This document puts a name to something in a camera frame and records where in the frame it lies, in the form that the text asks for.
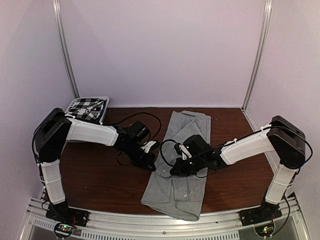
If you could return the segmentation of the grey long sleeve shirt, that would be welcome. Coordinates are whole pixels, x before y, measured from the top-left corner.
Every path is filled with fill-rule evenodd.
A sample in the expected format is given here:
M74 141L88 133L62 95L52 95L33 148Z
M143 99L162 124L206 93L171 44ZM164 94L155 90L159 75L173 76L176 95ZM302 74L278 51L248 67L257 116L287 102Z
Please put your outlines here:
M211 117L200 112L173 111L164 140L162 153L155 161L156 170L150 175L140 200L144 206L184 221L198 221L200 218L208 170L202 169L196 176L179 177L170 174L171 165L178 157L175 143L183 143L192 135L201 135L211 141Z

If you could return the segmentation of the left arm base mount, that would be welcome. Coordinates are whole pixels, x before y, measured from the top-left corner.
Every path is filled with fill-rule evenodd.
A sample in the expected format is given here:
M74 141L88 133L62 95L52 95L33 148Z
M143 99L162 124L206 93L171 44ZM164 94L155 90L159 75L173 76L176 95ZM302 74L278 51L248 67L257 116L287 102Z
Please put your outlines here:
M57 210L49 206L45 217L54 220L53 233L59 239L66 239L75 234L79 227L86 227L89 219L89 212L75 208L68 208L66 212L58 213Z

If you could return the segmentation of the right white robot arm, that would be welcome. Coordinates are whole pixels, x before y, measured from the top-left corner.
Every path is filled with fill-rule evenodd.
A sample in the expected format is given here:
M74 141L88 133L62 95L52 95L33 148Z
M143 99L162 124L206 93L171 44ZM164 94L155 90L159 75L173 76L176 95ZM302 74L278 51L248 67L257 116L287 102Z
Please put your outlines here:
M217 171L256 155L274 153L278 164L264 195L263 205L256 210L258 219L266 221L276 212L275 206L283 199L300 169L310 160L306 157L306 148L313 153L304 132L284 117L276 115L259 130L215 147L199 134L191 135L183 143L176 143L175 149L180 157L176 159L170 174L194 176L203 169Z

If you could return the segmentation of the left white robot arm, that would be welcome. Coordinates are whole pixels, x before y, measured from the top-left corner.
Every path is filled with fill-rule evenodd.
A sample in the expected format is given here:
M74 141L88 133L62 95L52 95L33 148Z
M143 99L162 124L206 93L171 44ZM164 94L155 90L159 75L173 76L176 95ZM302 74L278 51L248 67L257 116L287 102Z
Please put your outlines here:
M61 108L54 108L34 131L32 139L40 178L49 202L54 205L51 210L53 215L61 222L72 218L71 209L63 204L66 196L60 173L60 159L66 143L84 142L114 147L125 153L133 166L154 172L154 150L159 142L154 139L143 142L149 134L150 130L140 121L130 127L104 125L67 115Z

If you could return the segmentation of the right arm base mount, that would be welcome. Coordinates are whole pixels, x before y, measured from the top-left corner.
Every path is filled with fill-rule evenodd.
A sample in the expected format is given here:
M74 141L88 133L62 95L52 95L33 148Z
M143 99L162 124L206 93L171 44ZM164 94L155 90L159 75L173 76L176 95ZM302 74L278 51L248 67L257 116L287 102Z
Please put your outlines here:
M282 212L276 208L270 210L262 206L241 210L239 212L242 226L254 226L254 231L259 237L267 238L275 232L276 218L282 216Z

